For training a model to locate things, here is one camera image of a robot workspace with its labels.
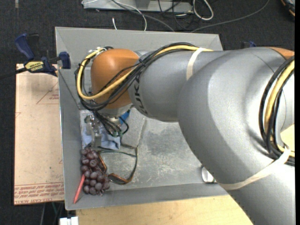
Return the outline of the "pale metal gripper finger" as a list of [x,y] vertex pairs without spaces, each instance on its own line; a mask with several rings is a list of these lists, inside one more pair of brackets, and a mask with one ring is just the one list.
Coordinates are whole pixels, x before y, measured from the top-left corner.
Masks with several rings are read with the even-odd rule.
[[92,135],[93,127],[94,127],[94,116],[87,115],[84,119],[85,127],[86,127],[86,134]]
[[92,141],[93,147],[101,147],[102,133],[101,133],[100,127],[93,128],[92,137],[93,137],[93,141]]

